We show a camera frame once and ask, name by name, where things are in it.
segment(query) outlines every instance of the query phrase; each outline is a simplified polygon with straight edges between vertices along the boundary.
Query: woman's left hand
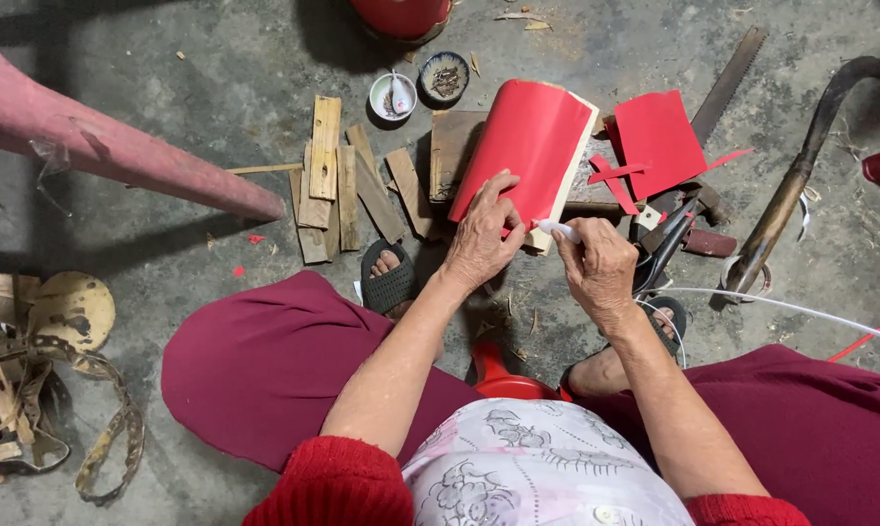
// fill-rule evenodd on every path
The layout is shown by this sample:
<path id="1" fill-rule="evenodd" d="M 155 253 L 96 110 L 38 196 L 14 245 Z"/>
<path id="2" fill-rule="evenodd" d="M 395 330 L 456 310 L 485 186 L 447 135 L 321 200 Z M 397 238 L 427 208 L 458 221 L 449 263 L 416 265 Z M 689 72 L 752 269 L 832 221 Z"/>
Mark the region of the woman's left hand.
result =
<path id="1" fill-rule="evenodd" d="M 520 177 L 506 169 L 485 182 L 459 222 L 453 245 L 446 254 L 442 270 L 469 294 L 491 280 L 515 257 L 524 243 L 524 223 L 511 199 L 499 194 L 517 185 Z M 502 228 L 511 228 L 502 240 Z"/>

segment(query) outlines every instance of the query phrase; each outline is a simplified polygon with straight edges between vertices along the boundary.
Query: pant leg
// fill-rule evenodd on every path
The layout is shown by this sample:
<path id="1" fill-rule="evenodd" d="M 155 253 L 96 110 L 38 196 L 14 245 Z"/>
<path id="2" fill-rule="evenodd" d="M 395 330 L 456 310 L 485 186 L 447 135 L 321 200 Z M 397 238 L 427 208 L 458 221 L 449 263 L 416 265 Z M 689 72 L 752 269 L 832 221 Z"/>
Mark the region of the pant leg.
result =
<path id="1" fill-rule="evenodd" d="M 280 472 L 297 444 L 319 434 L 346 381 L 393 327 L 305 270 L 184 321 L 164 349 L 164 403 L 206 444 Z M 481 398 L 432 368 L 398 461 Z"/>
<path id="2" fill-rule="evenodd" d="M 880 524 L 880 375 L 783 345 L 684 373 L 772 496 L 814 526 Z M 580 405 L 653 461 L 631 391 Z"/>

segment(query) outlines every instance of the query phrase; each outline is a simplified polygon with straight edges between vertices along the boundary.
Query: foot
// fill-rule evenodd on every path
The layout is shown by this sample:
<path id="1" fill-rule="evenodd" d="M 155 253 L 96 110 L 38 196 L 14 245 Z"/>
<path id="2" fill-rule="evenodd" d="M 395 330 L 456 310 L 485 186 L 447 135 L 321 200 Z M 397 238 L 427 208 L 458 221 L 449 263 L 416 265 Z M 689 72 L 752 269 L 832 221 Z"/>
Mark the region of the foot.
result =
<path id="1" fill-rule="evenodd" d="M 654 313 L 654 319 L 664 329 L 668 338 L 673 339 L 674 328 L 665 317 L 673 319 L 674 312 L 664 307 Z M 628 378 L 625 377 L 625 370 L 621 367 L 619 355 L 611 345 L 574 365 L 567 382 L 570 384 L 570 389 L 581 397 L 604 396 L 631 389 Z"/>
<path id="2" fill-rule="evenodd" d="M 381 254 L 378 255 L 378 259 L 376 259 L 376 264 L 372 266 L 372 273 L 369 274 L 369 279 L 380 276 L 382 274 L 387 274 L 389 270 L 394 269 L 398 265 L 401 265 L 401 261 L 398 259 L 398 256 L 390 250 L 383 250 Z M 407 309 L 411 306 L 411 303 L 414 303 L 414 301 L 407 300 L 398 303 L 397 305 L 392 307 L 390 311 L 385 313 L 385 317 L 395 323 L 398 323 L 398 320 L 400 320 L 401 317 L 404 316 L 404 313 L 407 312 Z"/>

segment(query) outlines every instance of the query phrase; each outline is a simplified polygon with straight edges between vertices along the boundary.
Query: wooden disc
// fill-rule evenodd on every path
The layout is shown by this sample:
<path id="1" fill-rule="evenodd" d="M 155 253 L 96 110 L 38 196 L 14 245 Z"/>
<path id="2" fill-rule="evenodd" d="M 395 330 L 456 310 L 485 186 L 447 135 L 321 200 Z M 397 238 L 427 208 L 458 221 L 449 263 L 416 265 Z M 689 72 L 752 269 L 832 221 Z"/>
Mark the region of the wooden disc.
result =
<path id="1" fill-rule="evenodd" d="M 30 321 L 34 334 L 63 338 L 81 353 L 95 351 L 115 323 L 115 301 L 105 283 L 89 274 L 60 272 L 40 287 Z"/>

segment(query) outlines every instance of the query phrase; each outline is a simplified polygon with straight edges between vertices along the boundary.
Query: ceramic bowl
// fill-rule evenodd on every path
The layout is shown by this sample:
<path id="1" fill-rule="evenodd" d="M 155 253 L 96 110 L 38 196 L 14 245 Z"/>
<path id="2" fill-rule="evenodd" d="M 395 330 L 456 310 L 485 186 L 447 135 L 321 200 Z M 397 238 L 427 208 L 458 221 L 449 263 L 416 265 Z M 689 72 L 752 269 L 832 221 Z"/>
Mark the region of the ceramic bowl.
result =
<path id="1" fill-rule="evenodd" d="M 456 70 L 456 74 L 459 75 L 459 82 L 450 94 L 443 96 L 434 90 L 434 75 L 438 71 L 447 68 Z M 421 88 L 429 100 L 439 104 L 452 105 L 459 100 L 463 92 L 466 91 L 466 86 L 469 85 L 469 65 L 466 64 L 466 59 L 458 54 L 440 52 L 427 59 L 427 62 L 421 68 L 419 80 Z"/>
<path id="2" fill-rule="evenodd" d="M 389 108 L 391 107 L 391 74 L 379 77 L 369 90 L 369 104 L 372 110 L 382 119 L 389 122 L 402 121 L 406 119 L 418 105 L 418 90 L 410 78 L 404 77 L 398 73 L 398 79 L 401 85 L 407 90 L 407 99 L 411 101 L 411 110 L 407 113 L 395 113 Z"/>

